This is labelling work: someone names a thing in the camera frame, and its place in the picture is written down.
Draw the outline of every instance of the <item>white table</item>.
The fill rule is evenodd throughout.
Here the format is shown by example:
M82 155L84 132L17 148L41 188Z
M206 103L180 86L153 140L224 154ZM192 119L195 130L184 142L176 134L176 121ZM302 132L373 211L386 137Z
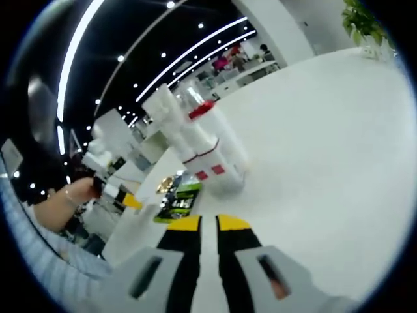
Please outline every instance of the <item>white table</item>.
M227 80L224 83L221 83L219 86L216 86L212 90L208 92L210 95L218 95L220 98L224 98L227 95L230 95L231 93L234 93L238 89L241 88L238 81L242 78L245 78L258 70L262 70L263 68L271 67L272 65L278 65L276 61L266 61L262 62L259 65L250 68L249 70L245 70L244 72L241 72L239 75L231 78L230 80Z
M415 215L416 112L404 75L342 50L265 76L218 105L252 166L239 196L219 201L203 192L193 211L203 215L193 312L227 312L216 275L218 213L248 221L262 244L306 267L324 292L367 298ZM181 167L169 150L151 179ZM156 212L124 214L105 247L110 264L157 245L164 225L151 221Z

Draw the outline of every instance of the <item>white pillar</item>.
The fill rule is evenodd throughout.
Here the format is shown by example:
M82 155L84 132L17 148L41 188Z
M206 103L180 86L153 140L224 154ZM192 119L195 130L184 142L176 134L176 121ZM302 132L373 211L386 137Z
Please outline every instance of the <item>white pillar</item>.
M280 0L232 0L256 28L280 67L315 56L306 36Z

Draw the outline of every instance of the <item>sleeve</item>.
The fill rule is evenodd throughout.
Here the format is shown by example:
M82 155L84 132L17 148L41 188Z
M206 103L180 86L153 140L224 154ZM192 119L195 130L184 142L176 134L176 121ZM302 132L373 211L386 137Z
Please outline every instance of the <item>sleeve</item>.
M3 160L0 158L0 173L5 172ZM23 212L8 178L0 178L0 200L10 231L33 276L54 301L69 312L75 311L77 303L99 287L99 281L56 256L39 238Z

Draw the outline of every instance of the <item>human hand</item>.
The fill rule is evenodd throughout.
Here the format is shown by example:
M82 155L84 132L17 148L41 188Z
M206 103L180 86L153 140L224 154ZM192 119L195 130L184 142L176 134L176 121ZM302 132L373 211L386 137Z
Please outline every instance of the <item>human hand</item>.
M85 177L74 181L71 185L65 186L63 189L75 204L80 205L93 198L100 197L100 194L94 188L93 183L93 178Z

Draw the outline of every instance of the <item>green leaves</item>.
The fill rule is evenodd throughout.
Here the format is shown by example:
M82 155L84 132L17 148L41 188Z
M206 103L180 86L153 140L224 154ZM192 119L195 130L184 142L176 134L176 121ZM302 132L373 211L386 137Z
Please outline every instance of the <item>green leaves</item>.
M351 7L354 7L356 4L355 0L344 0L344 1L347 5L350 5Z
M342 16L350 16L351 14L352 14L352 11L348 10L347 8L343 10L343 12L341 13Z
M353 31L353 33L352 33L352 39L353 39L353 42L354 42L357 46L359 46L359 45L360 45L360 40L362 39L362 36L361 36L361 34L359 33L359 31L358 31L357 29L355 29L355 30Z
M344 0L347 7L341 15L343 16L343 28L359 46L364 36L372 36L375 42L381 46L384 38L388 40L391 47L392 42L388 35L372 15L372 13L359 0Z
M353 26L352 26L352 21L349 17L346 17L343 21L343 28L346 30L347 35L350 37L352 30L353 30Z

